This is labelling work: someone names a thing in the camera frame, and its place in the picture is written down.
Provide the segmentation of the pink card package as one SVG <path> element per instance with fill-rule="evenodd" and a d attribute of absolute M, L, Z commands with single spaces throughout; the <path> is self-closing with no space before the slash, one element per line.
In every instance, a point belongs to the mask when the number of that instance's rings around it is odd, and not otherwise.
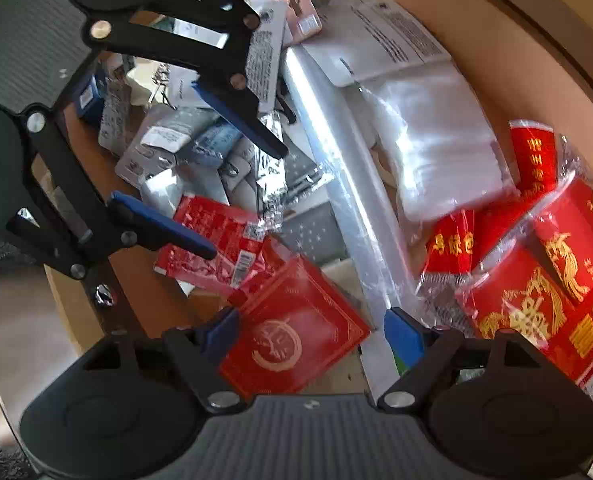
<path fill-rule="evenodd" d="M 321 32 L 322 22 L 311 0 L 250 0 L 253 8 L 262 4 L 282 1 L 287 5 L 286 27 L 284 27 L 283 47 L 300 44 Z"/>

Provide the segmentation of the red sachet packet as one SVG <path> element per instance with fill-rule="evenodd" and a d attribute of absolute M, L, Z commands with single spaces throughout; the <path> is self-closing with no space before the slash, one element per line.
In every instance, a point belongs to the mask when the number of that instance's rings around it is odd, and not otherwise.
<path fill-rule="evenodd" d="M 215 292 L 241 307 L 292 257 L 292 252 L 257 226 L 256 214 L 186 194 L 174 220 L 212 242 L 217 255 L 205 260 L 173 245 L 159 252 L 154 271 Z"/>

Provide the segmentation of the red gift box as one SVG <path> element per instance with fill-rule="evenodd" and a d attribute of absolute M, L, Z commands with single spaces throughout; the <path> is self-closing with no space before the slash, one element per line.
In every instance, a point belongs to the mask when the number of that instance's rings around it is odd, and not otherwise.
<path fill-rule="evenodd" d="M 295 393 L 371 333 L 318 266 L 292 257 L 240 308 L 240 330 L 219 372 L 249 399 Z"/>

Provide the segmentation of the silver blister pill pack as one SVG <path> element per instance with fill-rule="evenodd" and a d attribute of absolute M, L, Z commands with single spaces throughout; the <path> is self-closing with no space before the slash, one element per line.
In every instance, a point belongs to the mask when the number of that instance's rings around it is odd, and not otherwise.
<path fill-rule="evenodd" d="M 215 112 L 205 108 L 154 105 L 116 164 L 115 174 L 140 188 L 149 178 L 174 167 L 177 153 L 214 125 L 217 118 Z"/>

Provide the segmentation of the clear plastic wrap roll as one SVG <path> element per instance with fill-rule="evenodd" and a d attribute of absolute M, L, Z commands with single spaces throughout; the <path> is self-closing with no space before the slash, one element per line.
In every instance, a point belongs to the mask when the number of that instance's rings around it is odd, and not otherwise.
<path fill-rule="evenodd" d="M 395 307 L 433 325 L 433 311 L 415 293 L 417 281 L 389 196 L 342 92 L 302 46 L 284 52 L 282 75 L 313 157 L 333 174 L 329 200 L 375 326 Z"/>

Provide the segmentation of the white zip bags pack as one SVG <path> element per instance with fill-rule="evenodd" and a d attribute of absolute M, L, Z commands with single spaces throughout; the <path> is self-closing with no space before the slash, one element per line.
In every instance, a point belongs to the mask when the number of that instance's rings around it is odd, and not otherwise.
<path fill-rule="evenodd" d="M 430 222 L 515 191 L 481 103 L 449 52 L 395 0 L 330 0 L 308 55 L 362 96 L 403 213 Z"/>

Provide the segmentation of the red paper cups pack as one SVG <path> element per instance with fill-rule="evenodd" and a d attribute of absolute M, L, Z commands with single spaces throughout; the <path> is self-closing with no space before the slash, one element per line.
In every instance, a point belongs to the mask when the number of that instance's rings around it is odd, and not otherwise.
<path fill-rule="evenodd" d="M 554 128 L 509 129 L 519 192 L 438 220 L 418 291 L 468 335 L 516 330 L 593 400 L 593 175 Z"/>

